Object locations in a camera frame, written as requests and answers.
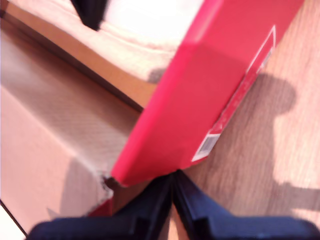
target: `white label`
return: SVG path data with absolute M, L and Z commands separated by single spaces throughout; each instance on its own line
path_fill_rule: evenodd
M 196 151 L 196 154 L 194 155 L 192 162 L 208 156 L 211 150 L 214 148 L 220 135 L 221 134 L 207 134 L 202 143 L 200 144 L 200 147 Z

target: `floor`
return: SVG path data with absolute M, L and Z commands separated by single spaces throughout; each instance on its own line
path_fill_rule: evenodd
M 307 0 L 209 159 L 185 171 L 235 215 L 290 215 L 320 228 L 319 20 L 320 1 Z M 145 185 L 116 186 L 115 209 Z M 161 239 L 188 239 L 175 210 Z
M 26 237 L 10 218 L 2 206 L 0 206 L 0 239 L 24 240 Z

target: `red shoebox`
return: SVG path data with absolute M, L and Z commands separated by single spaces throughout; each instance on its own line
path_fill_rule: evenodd
M 130 186 L 204 160 L 302 3 L 204 1 L 111 176 Z

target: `barcode label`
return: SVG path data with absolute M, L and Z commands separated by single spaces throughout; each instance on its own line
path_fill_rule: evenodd
M 200 144 L 200 147 L 196 151 L 196 154 L 194 155 L 192 162 L 208 156 L 211 150 L 214 148 L 219 137 L 220 134 L 207 134 L 202 143 Z

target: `dark blue object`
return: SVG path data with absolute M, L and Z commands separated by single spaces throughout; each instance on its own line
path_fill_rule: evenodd
M 71 0 L 82 23 L 93 30 L 99 30 L 104 19 L 107 0 Z
M 153 180 L 114 216 L 43 222 L 26 240 L 156 240 L 172 200 L 190 240 L 320 240 L 319 230 L 305 220 L 231 215 L 181 170 Z

